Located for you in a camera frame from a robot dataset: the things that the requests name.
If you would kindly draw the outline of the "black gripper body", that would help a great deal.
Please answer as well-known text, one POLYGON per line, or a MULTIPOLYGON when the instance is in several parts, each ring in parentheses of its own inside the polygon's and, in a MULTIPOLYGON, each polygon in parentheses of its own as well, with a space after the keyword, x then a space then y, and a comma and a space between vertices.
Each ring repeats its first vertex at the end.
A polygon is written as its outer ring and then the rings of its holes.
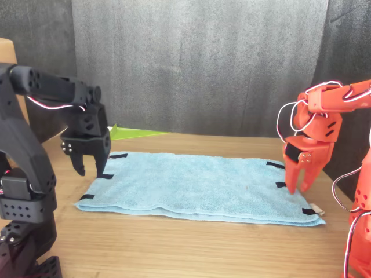
POLYGON ((73 163, 83 163, 83 156, 93 156, 96 163, 106 163, 111 150, 110 134, 102 136, 79 134, 71 130, 62 132, 62 148, 73 163))

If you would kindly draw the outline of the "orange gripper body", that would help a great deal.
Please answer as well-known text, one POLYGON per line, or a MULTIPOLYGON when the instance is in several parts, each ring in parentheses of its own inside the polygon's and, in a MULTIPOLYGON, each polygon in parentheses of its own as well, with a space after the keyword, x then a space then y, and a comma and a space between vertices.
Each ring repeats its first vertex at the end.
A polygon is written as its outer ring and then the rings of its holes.
POLYGON ((321 171, 328 163, 334 143, 290 136, 283 148, 286 171, 321 171))

